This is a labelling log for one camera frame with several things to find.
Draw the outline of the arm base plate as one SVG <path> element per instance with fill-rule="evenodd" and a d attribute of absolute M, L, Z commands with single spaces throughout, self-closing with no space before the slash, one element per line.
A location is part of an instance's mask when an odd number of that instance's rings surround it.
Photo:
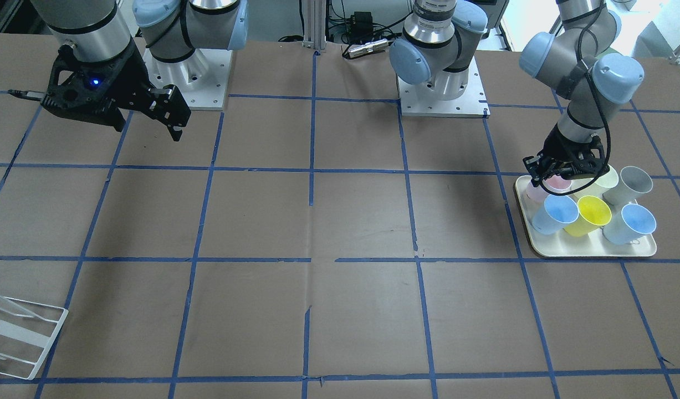
<path fill-rule="evenodd" d="M 163 63 L 146 50 L 143 60 L 156 88 L 177 86 L 191 110 L 223 111 L 234 55 L 233 50 L 196 49 L 187 60 Z"/>
<path fill-rule="evenodd" d="M 404 116 L 487 118 L 491 114 L 475 58 L 459 73 L 439 71 L 422 84 L 401 78 L 396 82 Z"/>

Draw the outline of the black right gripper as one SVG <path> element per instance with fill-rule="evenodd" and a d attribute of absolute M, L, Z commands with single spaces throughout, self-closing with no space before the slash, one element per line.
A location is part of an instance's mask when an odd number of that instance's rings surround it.
<path fill-rule="evenodd" d="M 168 129 L 173 142 L 182 139 L 191 110 L 173 84 L 156 88 L 134 42 L 111 60 L 77 60 L 74 46 L 63 44 L 53 63 L 41 106 L 55 116 L 111 126 L 122 133 L 122 109 L 139 111 Z"/>

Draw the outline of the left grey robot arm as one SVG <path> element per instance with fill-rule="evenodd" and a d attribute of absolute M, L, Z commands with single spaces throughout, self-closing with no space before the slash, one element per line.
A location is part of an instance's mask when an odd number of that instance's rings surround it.
<path fill-rule="evenodd" d="M 607 53 L 621 20 L 603 1 L 558 1 L 563 34 L 536 34 L 520 54 L 525 73 L 569 101 L 543 148 L 523 159 L 533 186 L 558 175 L 597 179 L 609 170 L 609 120 L 645 78 L 634 58 Z M 487 14 L 467 1 L 415 1 L 390 46 L 398 78 L 434 98 L 464 93 L 469 64 L 487 32 Z"/>

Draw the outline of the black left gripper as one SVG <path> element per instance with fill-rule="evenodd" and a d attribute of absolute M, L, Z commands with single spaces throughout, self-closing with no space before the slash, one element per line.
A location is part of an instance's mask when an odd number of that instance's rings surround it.
<path fill-rule="evenodd" d="M 542 150 L 536 156 L 524 157 L 523 163 L 533 186 L 554 175 L 565 180 L 598 178 L 610 170 L 598 135 L 580 143 L 568 139 L 556 125 L 545 139 Z"/>

